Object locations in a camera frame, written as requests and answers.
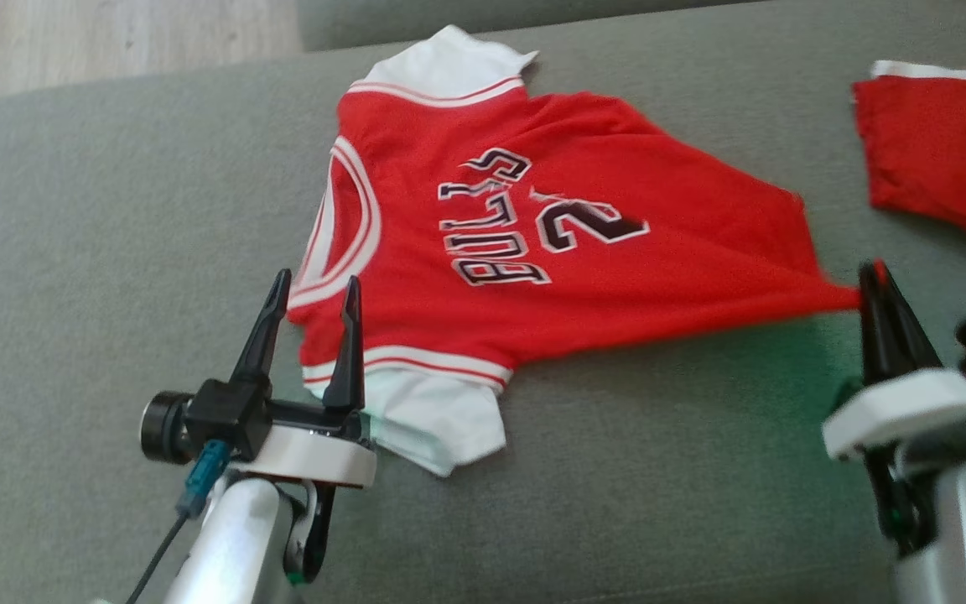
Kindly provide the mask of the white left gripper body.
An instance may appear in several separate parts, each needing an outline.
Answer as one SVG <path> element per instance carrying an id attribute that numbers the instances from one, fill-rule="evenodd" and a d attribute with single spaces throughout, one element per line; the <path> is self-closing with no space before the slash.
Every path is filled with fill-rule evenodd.
<path id="1" fill-rule="evenodd" d="M 293 504 L 284 565 L 293 584 L 311 584 L 325 565 L 338 489 L 370 487 L 377 455 L 360 410 L 289 401 L 272 401 L 268 409 L 273 427 L 257 458 L 235 459 L 230 467 L 242 476 L 306 490 L 307 497 Z"/>

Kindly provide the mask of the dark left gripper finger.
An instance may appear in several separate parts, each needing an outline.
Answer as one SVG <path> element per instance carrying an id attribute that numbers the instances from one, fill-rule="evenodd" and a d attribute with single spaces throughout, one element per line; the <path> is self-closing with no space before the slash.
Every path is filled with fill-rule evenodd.
<path id="1" fill-rule="evenodd" d="M 269 397 L 272 392 L 269 371 L 271 371 L 273 353 L 277 344 L 278 330 L 287 309 L 291 285 L 290 268 L 279 270 L 271 289 L 266 294 L 236 366 L 231 371 L 231 383 L 251 383 L 261 388 L 265 397 Z"/>
<path id="2" fill-rule="evenodd" d="M 322 403 L 329 413 L 354 413 L 365 408 L 365 361 L 363 337 L 363 302 L 361 283 L 356 275 L 345 288 L 344 324 L 338 356 Z"/>

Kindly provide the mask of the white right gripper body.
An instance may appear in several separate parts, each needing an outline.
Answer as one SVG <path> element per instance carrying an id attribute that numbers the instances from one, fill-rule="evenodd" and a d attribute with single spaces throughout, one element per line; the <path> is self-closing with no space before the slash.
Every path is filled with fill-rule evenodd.
<path id="1" fill-rule="evenodd" d="M 910 557 L 942 532 L 937 482 L 966 466 L 966 376 L 923 368 L 870 386 L 851 379 L 822 440 L 829 458 L 862 464 L 883 538 Z"/>

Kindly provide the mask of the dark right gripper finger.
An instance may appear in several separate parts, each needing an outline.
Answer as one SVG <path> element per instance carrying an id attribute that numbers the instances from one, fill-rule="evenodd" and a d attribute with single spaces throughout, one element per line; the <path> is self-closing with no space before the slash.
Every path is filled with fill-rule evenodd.
<path id="1" fill-rule="evenodd" d="M 893 335 L 888 306 L 886 306 L 885 288 L 883 288 L 877 264 L 861 264 L 859 283 L 863 384 L 871 386 L 891 378 Z"/>
<path id="2" fill-rule="evenodd" d="M 875 264 L 875 377 L 943 366 L 915 312 L 884 263 Z"/>

